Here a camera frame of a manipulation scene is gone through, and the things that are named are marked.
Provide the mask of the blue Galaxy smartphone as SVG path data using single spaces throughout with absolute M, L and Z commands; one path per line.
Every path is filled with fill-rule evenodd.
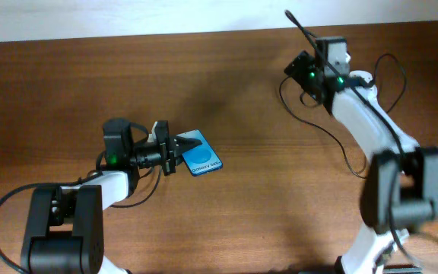
M 201 176 L 220 170 L 223 167 L 221 159 L 198 129 L 181 133 L 179 136 L 201 141 L 199 146 L 182 154 L 184 162 L 192 176 Z

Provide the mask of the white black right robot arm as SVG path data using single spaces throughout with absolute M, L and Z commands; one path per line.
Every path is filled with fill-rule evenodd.
M 343 37 L 311 39 L 315 53 L 302 51 L 284 70 L 303 93 L 341 123 L 360 146 L 369 170 L 360 196 L 360 231 L 332 273 L 416 273 L 425 263 L 411 254 L 411 266 L 386 262 L 421 225 L 438 218 L 438 148 L 422 147 L 401 130 L 377 100 L 376 80 L 350 68 Z

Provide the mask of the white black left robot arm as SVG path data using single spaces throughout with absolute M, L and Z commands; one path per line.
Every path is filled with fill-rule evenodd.
M 132 138 L 135 127 L 146 135 L 138 142 Z M 140 169 L 158 166 L 170 175 L 183 153 L 202 144 L 171 135 L 166 120 L 148 131 L 123 118 L 103 124 L 103 140 L 106 163 L 94 175 L 33 191 L 21 250 L 29 273 L 123 273 L 104 255 L 103 211 L 133 194 Z

